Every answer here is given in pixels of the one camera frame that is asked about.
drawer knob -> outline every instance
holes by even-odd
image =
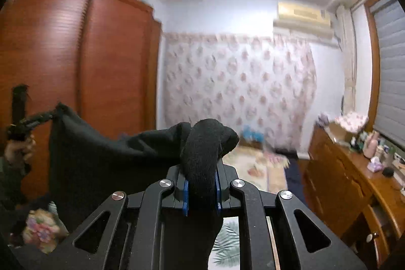
[[[373,232],[372,234],[367,235],[366,242],[370,242],[378,236],[379,236],[378,232]]]

person's arm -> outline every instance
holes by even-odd
[[[0,157],[0,203],[12,210],[20,196],[22,178],[31,170],[27,163],[32,156],[35,141],[29,137],[26,141],[9,141],[5,154]]]

baseboard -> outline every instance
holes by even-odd
[[[297,152],[298,159],[310,160],[308,152]]]

leaf print fabric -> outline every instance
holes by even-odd
[[[166,33],[167,125],[215,118],[245,125],[274,147],[299,149],[316,91],[311,48],[286,36]]]

black round object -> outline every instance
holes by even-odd
[[[391,178],[394,176],[394,170],[391,167],[386,167],[384,168],[384,170],[382,171],[382,175]]]

